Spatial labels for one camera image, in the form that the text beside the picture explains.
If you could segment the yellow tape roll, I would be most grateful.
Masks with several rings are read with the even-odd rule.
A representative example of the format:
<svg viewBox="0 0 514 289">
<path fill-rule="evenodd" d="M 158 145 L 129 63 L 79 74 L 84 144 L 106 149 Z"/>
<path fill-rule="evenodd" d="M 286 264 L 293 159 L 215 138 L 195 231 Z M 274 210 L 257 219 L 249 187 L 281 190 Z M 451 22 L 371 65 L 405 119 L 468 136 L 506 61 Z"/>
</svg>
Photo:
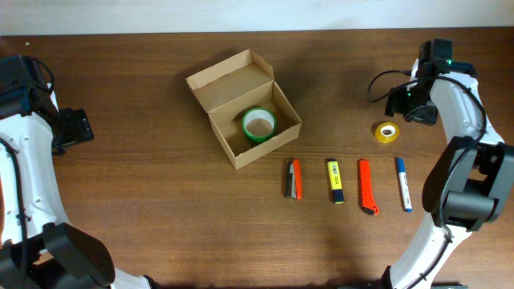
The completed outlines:
<svg viewBox="0 0 514 289">
<path fill-rule="evenodd" d="M 395 123 L 384 122 L 377 126 L 374 135 L 379 142 L 388 144 L 394 142 L 398 138 L 399 133 L 399 127 Z"/>
</svg>

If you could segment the brown cardboard box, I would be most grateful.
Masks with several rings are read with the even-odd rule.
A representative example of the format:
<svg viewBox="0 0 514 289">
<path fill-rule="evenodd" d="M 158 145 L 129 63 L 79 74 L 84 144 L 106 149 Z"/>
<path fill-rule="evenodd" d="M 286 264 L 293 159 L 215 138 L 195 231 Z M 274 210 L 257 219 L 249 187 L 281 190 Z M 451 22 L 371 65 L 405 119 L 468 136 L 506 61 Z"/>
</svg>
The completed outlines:
<svg viewBox="0 0 514 289">
<path fill-rule="evenodd" d="M 235 169 L 295 140 L 302 120 L 275 81 L 273 68 L 251 50 L 231 56 L 186 78 L 208 114 L 211 127 Z M 263 143 L 246 137 L 242 119 L 252 108 L 275 114 L 277 129 Z"/>
</svg>

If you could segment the green tape roll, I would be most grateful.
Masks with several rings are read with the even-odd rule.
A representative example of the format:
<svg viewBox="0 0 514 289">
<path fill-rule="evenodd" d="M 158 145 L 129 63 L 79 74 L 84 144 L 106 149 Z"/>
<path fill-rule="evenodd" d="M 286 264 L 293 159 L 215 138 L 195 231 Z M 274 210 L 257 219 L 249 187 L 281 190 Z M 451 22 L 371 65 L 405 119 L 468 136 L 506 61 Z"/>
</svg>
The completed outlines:
<svg viewBox="0 0 514 289">
<path fill-rule="evenodd" d="M 275 114 L 266 108 L 252 108 L 242 119 L 243 131 L 255 143 L 271 139 L 277 129 Z"/>
</svg>

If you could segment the red utility knife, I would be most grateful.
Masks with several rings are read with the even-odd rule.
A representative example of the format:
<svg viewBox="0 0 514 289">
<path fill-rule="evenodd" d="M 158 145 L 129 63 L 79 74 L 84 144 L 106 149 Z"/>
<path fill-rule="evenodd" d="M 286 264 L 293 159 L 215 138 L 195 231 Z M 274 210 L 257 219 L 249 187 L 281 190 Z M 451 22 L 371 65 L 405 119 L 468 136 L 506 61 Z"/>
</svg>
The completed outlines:
<svg viewBox="0 0 514 289">
<path fill-rule="evenodd" d="M 367 159 L 360 159 L 358 161 L 358 176 L 360 185 L 361 208 L 365 213 L 376 216 L 379 214 L 379 208 L 373 196 L 370 165 Z"/>
</svg>

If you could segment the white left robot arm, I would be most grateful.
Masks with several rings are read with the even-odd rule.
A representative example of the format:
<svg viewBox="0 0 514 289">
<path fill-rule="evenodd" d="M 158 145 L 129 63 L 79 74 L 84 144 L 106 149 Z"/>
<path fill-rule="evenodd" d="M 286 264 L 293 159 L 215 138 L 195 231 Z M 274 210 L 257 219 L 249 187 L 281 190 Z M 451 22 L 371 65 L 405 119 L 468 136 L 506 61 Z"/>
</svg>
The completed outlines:
<svg viewBox="0 0 514 289">
<path fill-rule="evenodd" d="M 157 288 L 148 275 L 115 268 L 107 247 L 74 227 L 53 158 L 93 140 L 83 109 L 59 108 L 55 78 L 25 55 L 1 61 L 1 286 Z"/>
</svg>

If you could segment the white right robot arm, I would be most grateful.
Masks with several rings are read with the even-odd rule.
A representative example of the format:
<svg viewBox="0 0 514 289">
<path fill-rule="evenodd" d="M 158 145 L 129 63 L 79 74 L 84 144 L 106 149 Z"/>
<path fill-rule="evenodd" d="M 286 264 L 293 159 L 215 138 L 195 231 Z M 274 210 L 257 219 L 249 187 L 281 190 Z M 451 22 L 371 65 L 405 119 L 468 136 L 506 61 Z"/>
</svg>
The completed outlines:
<svg viewBox="0 0 514 289">
<path fill-rule="evenodd" d="M 430 288 L 456 247 L 500 216 L 513 187 L 513 147 L 492 127 L 476 70 L 454 60 L 452 42 L 425 41 L 407 75 L 383 95 L 385 114 L 441 121 L 447 146 L 422 189 L 422 224 L 381 288 Z"/>
</svg>

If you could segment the blue white marker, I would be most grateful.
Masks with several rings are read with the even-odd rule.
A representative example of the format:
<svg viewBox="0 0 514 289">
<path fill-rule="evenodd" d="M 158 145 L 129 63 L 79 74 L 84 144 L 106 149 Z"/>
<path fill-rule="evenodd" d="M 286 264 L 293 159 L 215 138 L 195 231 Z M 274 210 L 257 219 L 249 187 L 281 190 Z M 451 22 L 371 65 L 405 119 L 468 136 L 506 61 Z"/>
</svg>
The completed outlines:
<svg viewBox="0 0 514 289">
<path fill-rule="evenodd" d="M 398 179 L 400 182 L 400 188 L 402 191 L 402 200 L 403 200 L 403 206 L 404 210 L 408 213 L 412 211 L 412 203 L 410 200 L 410 191 L 408 187 L 408 182 L 406 179 L 406 168 L 404 160 L 400 157 L 396 159 L 397 166 L 398 166 Z"/>
</svg>

